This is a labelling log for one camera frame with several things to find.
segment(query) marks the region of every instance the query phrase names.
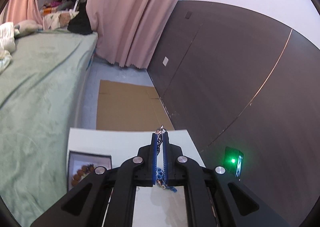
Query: dark brown wardrobe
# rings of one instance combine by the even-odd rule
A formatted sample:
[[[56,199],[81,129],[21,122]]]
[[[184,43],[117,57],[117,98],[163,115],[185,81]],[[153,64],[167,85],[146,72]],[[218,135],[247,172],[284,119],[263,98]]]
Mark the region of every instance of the dark brown wardrobe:
[[[290,32],[244,8],[179,1],[148,73],[205,165],[240,149],[241,181],[298,226],[320,195],[320,50],[292,30],[283,51]]]

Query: orange item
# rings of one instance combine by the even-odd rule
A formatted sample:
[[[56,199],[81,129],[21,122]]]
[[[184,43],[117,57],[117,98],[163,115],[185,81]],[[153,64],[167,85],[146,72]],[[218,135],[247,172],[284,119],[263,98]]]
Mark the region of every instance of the orange item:
[[[52,7],[48,7],[46,9],[43,9],[42,10],[42,16],[45,16],[47,14],[50,14],[51,13],[51,10],[52,10]]]

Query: metal screw cap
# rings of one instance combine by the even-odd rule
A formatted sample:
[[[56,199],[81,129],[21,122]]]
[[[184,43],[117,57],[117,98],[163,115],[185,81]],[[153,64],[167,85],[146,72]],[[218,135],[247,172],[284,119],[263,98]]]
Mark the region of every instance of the metal screw cap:
[[[103,174],[106,169],[104,167],[97,167],[95,170],[96,174]]]
[[[221,167],[221,166],[218,166],[218,167],[216,167],[216,172],[218,173],[218,174],[224,174],[225,173],[225,168],[224,167]]]
[[[179,161],[180,163],[186,163],[187,160],[188,160],[188,158],[185,157],[185,156],[180,156],[180,157],[178,157],[178,161]]]
[[[143,161],[143,159],[142,159],[142,157],[134,157],[134,158],[132,159],[132,161],[133,161],[134,163],[139,164],[139,163],[141,163],[141,162]]]

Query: wall outlet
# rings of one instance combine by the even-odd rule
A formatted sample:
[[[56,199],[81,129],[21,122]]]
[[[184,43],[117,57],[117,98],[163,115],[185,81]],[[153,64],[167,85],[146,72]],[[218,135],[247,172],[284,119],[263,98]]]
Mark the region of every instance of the wall outlet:
[[[168,61],[169,61],[169,59],[167,57],[164,57],[162,64],[164,64],[164,66],[166,66]]]

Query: box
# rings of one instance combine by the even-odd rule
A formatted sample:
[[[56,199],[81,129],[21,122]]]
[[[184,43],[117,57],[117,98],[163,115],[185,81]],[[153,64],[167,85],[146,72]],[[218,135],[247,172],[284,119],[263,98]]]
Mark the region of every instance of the box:
[[[100,81],[97,130],[174,130],[154,87]]]
[[[108,170],[112,169],[112,161],[110,155],[98,155],[76,151],[69,152],[67,182],[68,191],[70,191],[73,187],[71,184],[73,175],[77,174],[77,171],[81,169],[82,166],[90,164],[93,164],[94,167],[104,166]]]

